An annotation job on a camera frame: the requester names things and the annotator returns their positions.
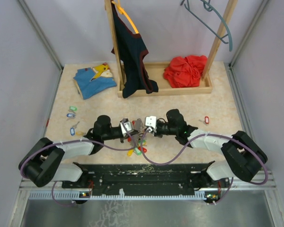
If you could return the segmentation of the keys with coloured tags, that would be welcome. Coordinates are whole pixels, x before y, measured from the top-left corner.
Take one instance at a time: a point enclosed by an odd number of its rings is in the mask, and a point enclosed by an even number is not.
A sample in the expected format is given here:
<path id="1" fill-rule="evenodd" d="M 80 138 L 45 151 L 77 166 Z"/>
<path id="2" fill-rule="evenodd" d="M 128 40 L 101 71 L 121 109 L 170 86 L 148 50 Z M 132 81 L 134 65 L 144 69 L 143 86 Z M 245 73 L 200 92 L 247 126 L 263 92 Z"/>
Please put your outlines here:
<path id="1" fill-rule="evenodd" d="M 143 148 L 141 148 L 141 142 L 140 142 L 140 139 L 138 139 L 138 142 L 136 143 L 136 147 L 134 149 L 131 149 L 127 152 L 127 156 L 130 157 L 132 154 L 136 154 L 136 155 L 141 155 L 142 153 L 146 153 L 147 152 L 147 149 L 146 149 L 146 140 L 143 140 L 142 141 L 142 145 L 143 145 Z"/>

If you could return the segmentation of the metal key organizer red handle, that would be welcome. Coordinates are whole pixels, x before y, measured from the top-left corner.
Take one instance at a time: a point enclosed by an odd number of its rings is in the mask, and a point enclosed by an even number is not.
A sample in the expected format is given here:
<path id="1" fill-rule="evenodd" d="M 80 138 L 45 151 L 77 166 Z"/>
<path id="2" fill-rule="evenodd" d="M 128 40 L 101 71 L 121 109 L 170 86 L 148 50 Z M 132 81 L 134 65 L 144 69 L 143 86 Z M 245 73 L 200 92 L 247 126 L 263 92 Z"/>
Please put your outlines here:
<path id="1" fill-rule="evenodd" d="M 133 132 L 131 132 L 132 138 L 135 143 L 138 143 L 140 137 L 143 135 L 144 125 L 140 118 L 133 121 Z"/>

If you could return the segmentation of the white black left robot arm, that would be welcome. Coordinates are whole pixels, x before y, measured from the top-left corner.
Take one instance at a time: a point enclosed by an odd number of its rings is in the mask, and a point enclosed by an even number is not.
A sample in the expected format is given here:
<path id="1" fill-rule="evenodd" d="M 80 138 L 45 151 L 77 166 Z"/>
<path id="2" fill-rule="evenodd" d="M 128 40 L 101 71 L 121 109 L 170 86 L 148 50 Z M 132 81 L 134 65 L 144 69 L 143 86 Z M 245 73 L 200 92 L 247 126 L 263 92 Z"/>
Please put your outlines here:
<path id="1" fill-rule="evenodd" d="M 106 140 L 119 139 L 124 142 L 136 134 L 138 131 L 128 119 L 123 119 L 118 126 L 113 127 L 110 117 L 101 115 L 82 139 L 54 143 L 47 137 L 41 138 L 22 159 L 18 168 L 22 177 L 31 180 L 37 187 L 50 182 L 73 182 L 82 188 L 89 182 L 88 171 L 78 163 L 64 164 L 62 161 L 96 154 L 105 147 Z"/>

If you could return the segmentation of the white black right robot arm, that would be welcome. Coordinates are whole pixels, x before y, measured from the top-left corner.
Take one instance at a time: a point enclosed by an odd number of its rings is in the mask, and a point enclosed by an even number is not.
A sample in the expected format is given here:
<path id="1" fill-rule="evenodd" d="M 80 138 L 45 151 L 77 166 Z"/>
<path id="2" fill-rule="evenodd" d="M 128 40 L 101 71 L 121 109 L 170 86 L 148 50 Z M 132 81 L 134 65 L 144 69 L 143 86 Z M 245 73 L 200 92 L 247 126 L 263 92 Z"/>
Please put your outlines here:
<path id="1" fill-rule="evenodd" d="M 161 121 L 156 116 L 145 118 L 146 131 L 155 137 L 174 136 L 183 146 L 180 154 L 189 148 L 201 148 L 224 156 L 223 161 L 213 161 L 198 174 L 198 178 L 207 187 L 213 187 L 219 180 L 237 177 L 254 184 L 252 180 L 264 170 L 268 181 L 268 170 L 265 166 L 268 158 L 262 149 L 244 131 L 226 136 L 201 130 L 187 124 L 178 109 L 171 109 L 166 114 L 167 120 Z"/>

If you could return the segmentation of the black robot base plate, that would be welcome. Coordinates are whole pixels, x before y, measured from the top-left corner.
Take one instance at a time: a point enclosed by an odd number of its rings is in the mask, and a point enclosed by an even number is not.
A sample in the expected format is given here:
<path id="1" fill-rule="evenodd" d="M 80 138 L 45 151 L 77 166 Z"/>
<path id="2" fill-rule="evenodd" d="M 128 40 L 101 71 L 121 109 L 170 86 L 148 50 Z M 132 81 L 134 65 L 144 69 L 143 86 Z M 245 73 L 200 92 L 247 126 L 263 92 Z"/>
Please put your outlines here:
<path id="1" fill-rule="evenodd" d="M 198 186 L 214 186 L 219 181 L 205 184 L 198 178 L 198 174 L 208 164 L 170 164 L 156 166 L 151 164 L 90 164 L 82 165 L 88 171 L 81 182 L 62 182 L 63 188 L 85 188 L 88 181 L 103 179 L 104 184 L 121 184 L 122 182 L 147 184 L 159 183 L 182 183 L 190 188 Z"/>

